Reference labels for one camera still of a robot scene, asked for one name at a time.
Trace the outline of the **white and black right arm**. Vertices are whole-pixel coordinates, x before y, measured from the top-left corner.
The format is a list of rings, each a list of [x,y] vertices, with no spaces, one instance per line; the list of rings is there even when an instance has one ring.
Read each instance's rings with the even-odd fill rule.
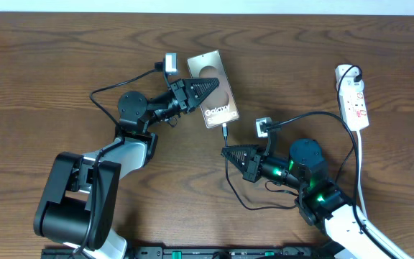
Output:
[[[310,226],[330,237],[334,248],[324,250],[335,258],[409,258],[381,233],[354,204],[354,200],[328,176],[328,163],[320,145],[300,139],[290,146],[289,157],[279,158],[271,147],[236,145],[221,154],[252,183],[261,178],[295,189],[295,205]]]

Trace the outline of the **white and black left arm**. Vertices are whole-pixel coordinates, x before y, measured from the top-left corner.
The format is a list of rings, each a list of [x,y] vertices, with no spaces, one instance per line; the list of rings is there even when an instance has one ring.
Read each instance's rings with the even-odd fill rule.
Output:
[[[111,228],[119,181],[154,156],[158,136],[148,130],[151,125],[193,112],[218,87],[217,78],[183,78],[153,99],[138,91],[122,94],[110,145],[54,159],[34,233],[71,247],[72,258],[125,258],[128,242]]]

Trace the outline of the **white USB charger adapter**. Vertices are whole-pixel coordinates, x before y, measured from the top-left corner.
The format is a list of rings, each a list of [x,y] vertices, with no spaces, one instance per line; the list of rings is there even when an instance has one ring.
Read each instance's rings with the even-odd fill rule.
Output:
[[[359,66],[351,64],[338,65],[335,69],[335,75],[336,88],[339,88],[340,84],[346,84],[355,91],[360,92],[364,90],[363,71]]]

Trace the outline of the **white power strip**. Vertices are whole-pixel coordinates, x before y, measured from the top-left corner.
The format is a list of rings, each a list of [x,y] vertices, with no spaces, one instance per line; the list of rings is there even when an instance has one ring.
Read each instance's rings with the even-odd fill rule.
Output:
[[[355,91],[351,86],[339,85],[337,99],[341,111],[341,118],[349,129],[354,132],[369,126],[364,91]]]

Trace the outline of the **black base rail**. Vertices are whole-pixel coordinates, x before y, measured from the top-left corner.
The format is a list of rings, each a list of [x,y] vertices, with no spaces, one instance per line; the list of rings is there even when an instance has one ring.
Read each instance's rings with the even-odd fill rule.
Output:
[[[336,242],[321,246],[284,247],[130,247],[128,259],[252,259],[252,258],[335,258],[343,250]]]

